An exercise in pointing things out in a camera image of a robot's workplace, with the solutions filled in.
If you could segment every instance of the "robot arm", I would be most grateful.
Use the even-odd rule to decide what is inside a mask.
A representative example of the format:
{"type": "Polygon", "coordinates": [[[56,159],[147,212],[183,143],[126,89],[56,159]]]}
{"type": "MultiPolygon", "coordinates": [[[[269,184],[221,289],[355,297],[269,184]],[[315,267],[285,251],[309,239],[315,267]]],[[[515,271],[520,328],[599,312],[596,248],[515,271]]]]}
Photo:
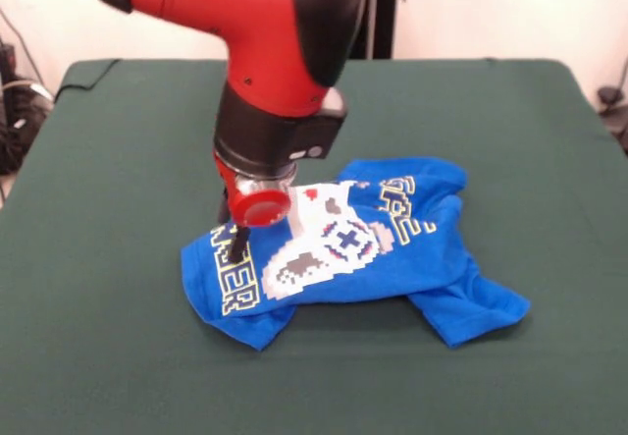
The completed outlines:
{"type": "Polygon", "coordinates": [[[103,1],[226,41],[214,152],[230,215],[241,227],[285,217],[296,161],[325,158],[346,117],[334,85],[365,0],[103,1]]]}

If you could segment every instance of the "t-shirt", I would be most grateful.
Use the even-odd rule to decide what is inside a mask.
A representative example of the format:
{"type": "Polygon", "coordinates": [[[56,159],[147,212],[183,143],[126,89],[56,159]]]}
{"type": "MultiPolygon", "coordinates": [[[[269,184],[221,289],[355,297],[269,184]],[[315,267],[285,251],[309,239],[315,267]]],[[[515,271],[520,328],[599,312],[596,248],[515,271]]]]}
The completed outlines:
{"type": "Polygon", "coordinates": [[[513,325],[530,303],[481,274],[457,228],[466,180],[438,158],[353,161],[335,181],[290,189],[288,216],[252,229],[240,263],[228,260],[233,223],[186,246],[185,294],[259,351],[311,303],[407,297],[450,348],[513,325]]]}

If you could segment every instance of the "green fabric surface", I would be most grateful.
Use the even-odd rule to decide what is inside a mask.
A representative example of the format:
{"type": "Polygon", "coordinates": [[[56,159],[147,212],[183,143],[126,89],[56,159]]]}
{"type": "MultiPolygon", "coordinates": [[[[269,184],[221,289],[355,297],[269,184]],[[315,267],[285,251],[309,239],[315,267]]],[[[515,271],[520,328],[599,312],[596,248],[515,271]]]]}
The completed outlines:
{"type": "Polygon", "coordinates": [[[526,296],[451,351],[405,299],[302,307],[265,352],[196,318],[179,253],[215,225],[225,65],[98,61],[0,212],[0,433],[628,433],[628,163],[552,61],[351,62],[331,157],[469,174],[461,231],[526,296]]]}

